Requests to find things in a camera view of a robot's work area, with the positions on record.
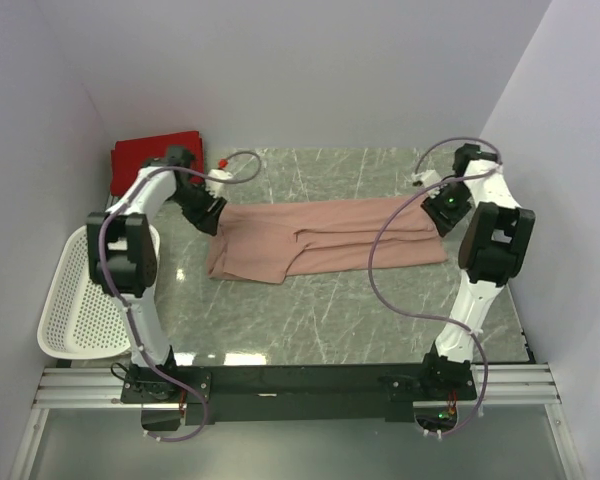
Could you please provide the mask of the pink t-shirt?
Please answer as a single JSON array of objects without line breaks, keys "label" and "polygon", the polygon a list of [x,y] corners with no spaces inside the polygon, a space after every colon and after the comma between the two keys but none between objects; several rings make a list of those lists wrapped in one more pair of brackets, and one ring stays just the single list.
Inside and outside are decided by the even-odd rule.
[{"label": "pink t-shirt", "polygon": [[289,276],[446,261],[433,221],[401,197],[229,205],[209,242],[209,277],[281,284]]}]

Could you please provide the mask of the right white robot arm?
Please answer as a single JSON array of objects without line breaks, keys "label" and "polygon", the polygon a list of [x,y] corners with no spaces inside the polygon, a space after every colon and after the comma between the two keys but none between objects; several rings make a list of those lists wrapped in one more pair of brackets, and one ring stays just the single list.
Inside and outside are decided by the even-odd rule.
[{"label": "right white robot arm", "polygon": [[421,208],[440,236],[471,216],[458,251],[461,280],[450,318],[435,340],[436,353],[449,361],[473,359],[475,342],[491,305],[523,265],[536,214],[522,207],[504,178],[497,148],[464,137],[454,152],[452,174],[415,171],[413,180],[427,190]]}]

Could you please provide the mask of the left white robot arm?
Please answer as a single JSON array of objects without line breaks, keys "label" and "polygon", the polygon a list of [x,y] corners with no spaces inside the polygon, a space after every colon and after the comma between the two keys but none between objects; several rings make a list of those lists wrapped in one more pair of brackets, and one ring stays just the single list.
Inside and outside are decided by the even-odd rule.
[{"label": "left white robot arm", "polygon": [[159,402],[177,395],[180,378],[166,368],[173,350],[154,300],[159,262],[151,225],[162,205],[172,201],[196,230],[216,235],[227,204],[221,196],[222,185],[233,180],[222,160],[202,175],[202,184],[194,184],[189,170],[192,160],[193,153],[186,148],[168,148],[164,157],[148,161],[138,171],[112,207],[89,214],[86,221],[89,277],[120,309],[132,363],[156,367],[146,375],[144,389]]}]

